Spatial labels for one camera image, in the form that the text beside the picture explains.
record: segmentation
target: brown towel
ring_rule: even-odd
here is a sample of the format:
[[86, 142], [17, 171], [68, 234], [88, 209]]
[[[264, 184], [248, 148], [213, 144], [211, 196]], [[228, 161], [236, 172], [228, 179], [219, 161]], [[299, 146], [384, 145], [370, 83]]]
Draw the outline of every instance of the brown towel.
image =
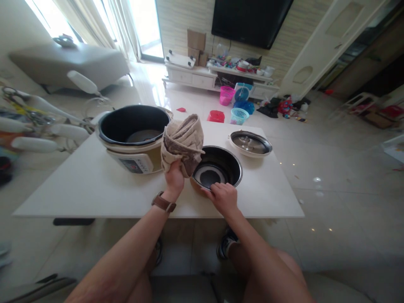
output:
[[192, 114], [184, 122], [172, 120], [164, 129], [161, 145], [161, 166], [164, 172], [171, 163], [181, 159], [181, 171], [185, 178], [194, 173], [201, 162], [203, 131], [198, 115]]

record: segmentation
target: black tv screen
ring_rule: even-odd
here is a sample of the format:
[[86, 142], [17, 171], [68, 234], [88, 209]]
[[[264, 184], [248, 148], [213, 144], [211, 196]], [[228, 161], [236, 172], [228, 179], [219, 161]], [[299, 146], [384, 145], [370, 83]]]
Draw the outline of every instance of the black tv screen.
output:
[[216, 0], [212, 34], [270, 49], [293, 0]]

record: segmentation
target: gray ottoman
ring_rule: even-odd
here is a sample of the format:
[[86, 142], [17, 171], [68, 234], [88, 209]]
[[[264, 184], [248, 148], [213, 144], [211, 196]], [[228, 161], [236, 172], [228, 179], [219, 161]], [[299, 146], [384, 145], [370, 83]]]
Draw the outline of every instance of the gray ottoman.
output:
[[118, 50], [79, 43], [63, 48], [56, 42], [38, 45], [8, 54], [10, 60], [47, 93], [47, 85], [79, 89], [66, 76], [76, 70], [93, 81], [99, 90], [129, 74], [124, 56]]

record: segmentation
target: wristwatch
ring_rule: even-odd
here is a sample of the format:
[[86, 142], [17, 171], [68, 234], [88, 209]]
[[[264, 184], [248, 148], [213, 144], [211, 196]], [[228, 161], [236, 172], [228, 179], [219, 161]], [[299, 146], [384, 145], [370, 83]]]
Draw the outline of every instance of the wristwatch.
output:
[[162, 210], [164, 210], [166, 213], [172, 213], [175, 210], [175, 207], [177, 206], [175, 203], [170, 203], [166, 200], [164, 200], [161, 195], [163, 194], [163, 191], [159, 192], [157, 196], [153, 199], [152, 206], [156, 205], [160, 207]]

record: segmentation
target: black non-stick pot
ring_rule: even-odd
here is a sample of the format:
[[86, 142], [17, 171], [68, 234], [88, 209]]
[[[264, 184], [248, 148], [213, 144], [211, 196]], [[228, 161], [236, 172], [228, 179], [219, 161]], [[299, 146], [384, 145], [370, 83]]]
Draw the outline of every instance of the black non-stick pot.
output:
[[239, 185], [243, 177], [243, 168], [235, 155], [227, 149], [218, 146], [204, 146], [202, 161], [195, 169], [191, 184], [210, 190], [216, 182], [230, 183], [234, 187]]
[[130, 105], [102, 117], [99, 136], [101, 140], [115, 145], [146, 145], [160, 139], [169, 122], [170, 116], [163, 109]]

